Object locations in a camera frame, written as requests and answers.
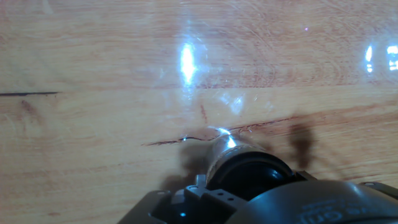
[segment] light wood table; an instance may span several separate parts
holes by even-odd
[[[191,184],[214,128],[398,187],[397,8],[0,0],[0,223],[116,223]]]

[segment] crack in wood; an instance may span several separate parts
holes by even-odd
[[[26,92],[26,93],[0,93],[0,97],[2,96],[27,96],[27,95],[52,95],[60,92],[50,91],[50,92]]]

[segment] wooden surface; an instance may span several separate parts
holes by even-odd
[[[212,127],[320,179],[398,187],[397,9],[0,0],[0,223],[116,223],[188,183]]]

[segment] wood grain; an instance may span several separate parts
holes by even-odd
[[[0,223],[116,223],[190,184],[214,128],[398,187],[397,7],[0,0]]]

